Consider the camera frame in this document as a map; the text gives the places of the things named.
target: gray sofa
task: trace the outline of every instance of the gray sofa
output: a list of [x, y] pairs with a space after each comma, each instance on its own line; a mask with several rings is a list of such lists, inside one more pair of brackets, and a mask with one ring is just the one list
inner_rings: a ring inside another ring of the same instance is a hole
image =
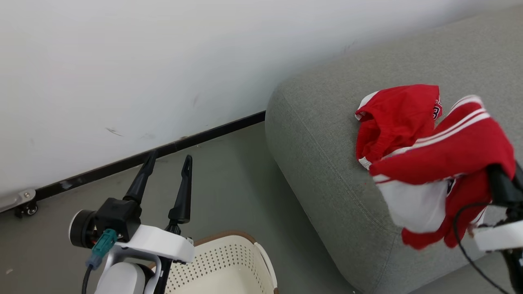
[[[466, 264], [442, 242], [420, 252], [404, 246], [355, 159], [353, 114], [363, 97], [418, 83], [440, 86], [444, 111], [481, 96], [523, 162], [523, 6], [349, 54], [283, 82], [267, 108], [276, 162], [339, 271], [365, 293], [408, 293]], [[502, 216], [490, 210], [486, 220]], [[474, 259], [482, 256], [464, 243]]]

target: black baseboard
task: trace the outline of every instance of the black baseboard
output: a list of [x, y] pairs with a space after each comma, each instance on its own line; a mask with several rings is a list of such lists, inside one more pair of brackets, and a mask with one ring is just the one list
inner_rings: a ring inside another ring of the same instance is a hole
[[[225, 134], [237, 131], [239, 129], [252, 126], [262, 121], [265, 121], [265, 111], [156, 148], [158, 150], [158, 157], [175, 153], [185, 148], [201, 144], [205, 141], [209, 141], [211, 139], [223, 136]], [[130, 169], [132, 167], [141, 165], [145, 161], [145, 158], [148, 156], [148, 154], [149, 151], [146, 151], [144, 153], [137, 154], [124, 160], [100, 167], [93, 171], [65, 179], [63, 181], [51, 184], [49, 186], [39, 188], [36, 190], [35, 200], [39, 201], [42, 199], [46, 199], [56, 194], [77, 188], [81, 185], [85, 185], [96, 180], [105, 178], [107, 176], [113, 175], [115, 173], [125, 171], [126, 169]]]

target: floor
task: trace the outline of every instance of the floor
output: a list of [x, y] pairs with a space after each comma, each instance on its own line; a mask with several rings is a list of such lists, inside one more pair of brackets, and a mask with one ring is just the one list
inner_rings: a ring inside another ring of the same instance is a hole
[[[166, 226], [187, 154], [194, 159], [192, 212], [191, 222], [181, 227], [182, 235], [197, 240], [225, 230], [251, 234], [270, 256], [282, 294], [358, 292], [337, 271], [272, 160], [263, 123], [158, 159], [143, 198], [142, 223]], [[81, 209], [95, 210], [107, 197], [123, 197], [137, 171], [132, 168], [43, 200], [32, 217], [19, 220], [11, 212], [0, 214], [1, 292], [80, 292], [90, 250], [69, 243], [69, 222]], [[482, 259], [480, 266], [508, 285], [499, 256]], [[88, 293], [94, 292], [100, 274], [97, 270], [91, 275]], [[443, 292], [497, 291], [471, 267], [415, 291]]]

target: black cable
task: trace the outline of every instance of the black cable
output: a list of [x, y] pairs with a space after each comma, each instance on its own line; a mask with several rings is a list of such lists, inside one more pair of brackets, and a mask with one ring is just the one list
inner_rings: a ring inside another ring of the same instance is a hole
[[87, 283], [89, 282], [89, 275], [91, 274], [91, 270], [93, 270], [92, 264], [90, 264], [85, 270], [84, 282], [82, 283], [82, 294], [87, 292]]
[[453, 225], [453, 228], [454, 228], [454, 236], [456, 237], [456, 240], [458, 241], [458, 245], [459, 245], [459, 248], [461, 249], [461, 252], [463, 253], [463, 255], [465, 256], [465, 258], [469, 261], [470, 265], [487, 281], [489, 282], [492, 286], [494, 286], [495, 288], [497, 288], [501, 293], [503, 294], [508, 294], [507, 291], [505, 291], [500, 285], [496, 284], [494, 281], [492, 281], [491, 279], [489, 279], [489, 277], [487, 277], [483, 271], [480, 270], [480, 268], [478, 266], [476, 266], [476, 263], [474, 263], [474, 261], [472, 261], [472, 259], [468, 256], [468, 254], [466, 253], [465, 251], [465, 248], [463, 248], [463, 245], [461, 245], [461, 238], [459, 238], [459, 234], [458, 234], [458, 218], [460, 216], [460, 214], [462, 212], [464, 212], [465, 210], [469, 209], [469, 208], [472, 208], [472, 207], [477, 207], [477, 206], [501, 206], [501, 205], [495, 205], [495, 204], [492, 204], [492, 203], [472, 203], [472, 204], [469, 204], [469, 205], [465, 205], [463, 206], [460, 210], [458, 210], [458, 213], [456, 213], [456, 216], [454, 217], [454, 222], [452, 223]]

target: white laundry basket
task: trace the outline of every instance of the white laundry basket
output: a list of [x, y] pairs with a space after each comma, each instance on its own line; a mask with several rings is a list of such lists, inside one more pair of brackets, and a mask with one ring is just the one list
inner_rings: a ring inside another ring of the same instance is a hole
[[278, 293], [269, 256], [248, 234], [227, 231], [195, 246], [192, 263], [171, 266], [166, 294]]

